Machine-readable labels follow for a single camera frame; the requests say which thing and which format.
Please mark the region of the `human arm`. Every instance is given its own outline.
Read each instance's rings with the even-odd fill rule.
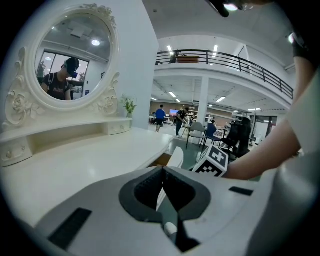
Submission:
[[[292,105],[304,93],[316,71],[311,62],[303,57],[294,57],[294,64],[296,89]],[[260,176],[263,172],[280,166],[296,154],[300,148],[293,129],[285,119],[272,130],[258,147],[229,164],[224,178],[248,180]]]
[[[181,115],[180,115],[180,114],[178,114],[177,118],[180,119],[181,122],[183,122],[183,119],[181,118]]]
[[[48,93],[49,89],[49,75],[47,74],[41,82],[41,88]]]
[[[48,93],[48,88],[49,88],[49,86],[46,85],[44,82],[41,84],[41,88],[42,88],[46,93]]]
[[[71,89],[65,91],[65,100],[71,101]]]

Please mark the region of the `ornate mirror frame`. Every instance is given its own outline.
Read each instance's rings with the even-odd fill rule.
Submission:
[[[97,87],[85,97],[77,100],[64,101],[50,97],[39,85],[36,71],[36,55],[39,46],[48,31],[66,17],[74,14],[89,14],[99,18],[105,25],[106,33],[110,35],[110,58],[105,75]],[[52,12],[52,15],[41,24],[41,31],[33,40],[31,47],[23,47],[19,51],[18,61],[15,63],[16,73],[6,98],[5,126],[21,126],[26,117],[35,119],[47,109],[55,112],[70,112],[89,106],[89,110],[114,114],[117,112],[118,99],[114,85],[118,82],[117,72],[119,61],[119,38],[116,29],[115,17],[110,8],[97,4],[83,4],[66,8],[61,12]]]

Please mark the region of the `mirror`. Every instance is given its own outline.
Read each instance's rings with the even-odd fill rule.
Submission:
[[[109,64],[111,33],[90,14],[65,16],[42,40],[35,58],[39,86],[51,97],[70,101],[91,93]]]

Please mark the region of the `white pillar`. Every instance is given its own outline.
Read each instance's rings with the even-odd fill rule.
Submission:
[[[196,121],[200,122],[203,125],[205,124],[206,114],[208,110],[208,90],[209,77],[202,77],[198,117]]]

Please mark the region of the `person in blue shirt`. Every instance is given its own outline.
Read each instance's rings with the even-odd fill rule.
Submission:
[[[160,105],[160,108],[155,112],[156,116],[156,132],[158,133],[160,130],[160,126],[163,124],[166,112],[163,110],[164,105]]]

